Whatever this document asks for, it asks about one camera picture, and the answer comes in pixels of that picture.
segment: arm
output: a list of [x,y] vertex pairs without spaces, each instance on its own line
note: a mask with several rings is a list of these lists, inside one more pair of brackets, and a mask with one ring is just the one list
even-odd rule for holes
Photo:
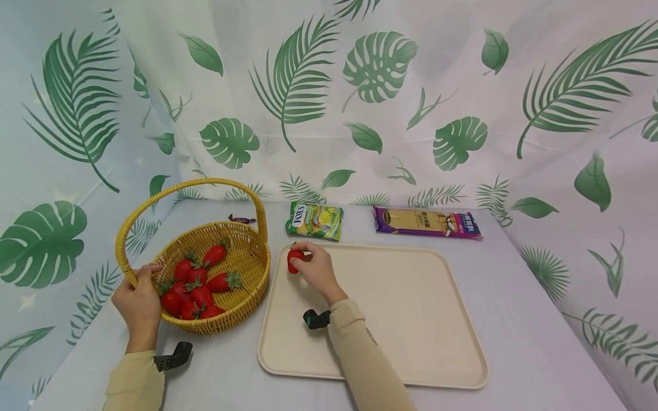
[[137,287],[124,281],[114,292],[112,302],[128,326],[126,354],[110,373],[103,411],[157,411],[162,405],[165,375],[153,358],[160,322],[160,301],[151,285],[152,271],[161,267],[147,265],[135,272]]
[[312,243],[297,243],[291,249],[310,252],[304,260],[293,258],[290,264],[329,304],[329,338],[359,411],[415,411],[407,389],[366,328],[359,307],[338,285],[329,253]]

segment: leaf-print backdrop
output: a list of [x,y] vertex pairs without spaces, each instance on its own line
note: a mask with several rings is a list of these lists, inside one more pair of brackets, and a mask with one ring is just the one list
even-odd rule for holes
[[[123,0],[115,10],[149,81],[194,96],[176,123],[176,150],[193,159],[184,179],[238,180],[268,201],[486,208],[623,401],[649,410],[658,7],[613,3]],[[207,55],[190,55],[178,33]]]
[[[110,7],[10,0],[0,13],[3,410],[25,410],[47,389],[122,279],[119,226],[149,189],[179,181],[175,156],[148,138],[173,123],[162,101],[151,106],[160,93],[145,88]],[[131,259],[175,200],[144,213]]]

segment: wicker basket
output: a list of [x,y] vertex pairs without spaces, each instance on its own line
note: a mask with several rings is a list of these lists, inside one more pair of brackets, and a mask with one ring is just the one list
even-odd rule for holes
[[161,314],[164,321],[186,331],[203,335],[219,333],[239,324],[254,312],[265,297],[271,258],[270,249],[267,247],[267,222],[263,202],[252,190],[240,183],[222,178],[191,180],[170,187],[151,197],[126,219],[116,237],[115,250],[119,267],[130,282],[136,285],[137,279],[126,256],[126,238],[137,218],[144,210],[168,194],[193,185],[211,183],[237,187],[251,197],[256,206],[258,231],[247,224],[228,221],[213,222],[193,228],[170,242],[155,257],[153,261],[162,264],[163,269],[153,274],[151,279],[153,286],[159,289],[160,284],[174,277],[177,263],[186,254],[193,252],[198,258],[203,258],[211,246],[220,240],[226,242],[228,251],[226,259],[208,270],[208,279],[227,271],[238,271],[242,277],[244,282],[242,288],[236,288],[228,293],[213,294],[215,304],[225,309],[226,312],[206,320],[190,321],[172,317],[164,310]]

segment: basket handle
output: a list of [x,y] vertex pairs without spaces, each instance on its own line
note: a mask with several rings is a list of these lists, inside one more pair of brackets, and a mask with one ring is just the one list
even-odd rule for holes
[[267,242],[267,221],[265,220],[265,207],[263,206],[263,202],[261,201],[261,198],[258,197],[256,193],[250,190],[246,185],[240,184],[236,181],[226,180],[224,178],[199,178],[198,180],[185,181],[183,183],[169,187],[168,189],[161,191],[156,195],[154,195],[153,197],[151,197],[150,199],[146,200],[146,202],[143,203],[141,206],[139,206],[137,210],[133,211],[133,213],[129,215],[126,221],[123,223],[123,225],[121,225],[121,228],[119,229],[119,233],[116,235],[114,253],[116,255],[116,261],[118,262],[119,267],[124,272],[124,274],[128,276],[128,278],[133,279],[134,275],[132,273],[132,267],[130,266],[130,262],[128,262],[128,256],[126,255],[126,239],[128,238],[128,232],[130,231],[130,228],[132,228],[132,225],[135,224],[135,221],[137,221],[139,216],[145,210],[147,210],[151,205],[153,205],[157,201],[160,201],[160,199],[162,199],[164,196],[169,195],[175,191],[182,190],[183,188],[192,187],[193,185],[201,185],[201,184],[231,185],[247,193],[251,197],[251,200],[253,201],[254,205],[256,206],[256,224],[258,225],[258,235],[261,236],[263,241]]

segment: hand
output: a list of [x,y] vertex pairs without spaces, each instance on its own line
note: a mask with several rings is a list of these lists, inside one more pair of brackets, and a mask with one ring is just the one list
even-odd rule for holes
[[329,306],[349,298],[336,281],[331,256],[322,247],[313,243],[297,243],[290,249],[310,252],[304,256],[304,260],[292,258],[290,264],[299,270],[306,282],[324,297]]
[[155,350],[160,324],[160,298],[151,284],[151,274],[162,266],[146,264],[135,270],[137,287],[124,278],[112,296],[112,303],[128,326],[126,354]]

